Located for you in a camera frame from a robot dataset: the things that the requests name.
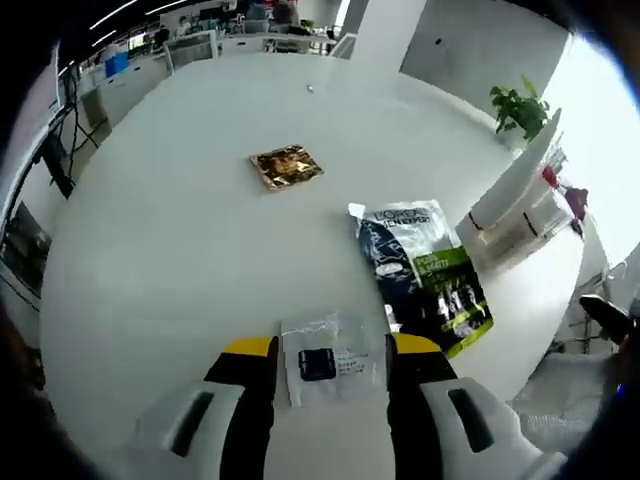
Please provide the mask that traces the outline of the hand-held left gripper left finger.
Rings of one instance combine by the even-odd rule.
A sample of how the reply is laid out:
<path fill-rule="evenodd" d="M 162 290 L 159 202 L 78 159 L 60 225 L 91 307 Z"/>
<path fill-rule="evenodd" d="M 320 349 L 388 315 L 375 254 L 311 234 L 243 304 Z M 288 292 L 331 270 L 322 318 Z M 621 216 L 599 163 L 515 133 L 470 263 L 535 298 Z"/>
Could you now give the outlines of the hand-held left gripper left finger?
<path fill-rule="evenodd" d="M 136 424 L 134 448 L 157 479 L 262 479 L 274 424 L 279 339 L 232 341 L 200 381 Z"/>

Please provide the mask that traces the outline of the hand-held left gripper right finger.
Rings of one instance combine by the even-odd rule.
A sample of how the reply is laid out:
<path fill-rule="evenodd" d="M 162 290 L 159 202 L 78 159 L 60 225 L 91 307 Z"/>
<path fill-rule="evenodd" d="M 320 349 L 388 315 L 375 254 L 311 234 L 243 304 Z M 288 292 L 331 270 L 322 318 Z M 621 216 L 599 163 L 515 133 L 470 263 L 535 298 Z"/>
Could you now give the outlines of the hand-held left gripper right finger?
<path fill-rule="evenodd" d="M 458 377 L 437 344 L 391 333 L 386 347 L 396 478 L 549 478 L 549 455 L 523 435 L 515 411 Z"/>

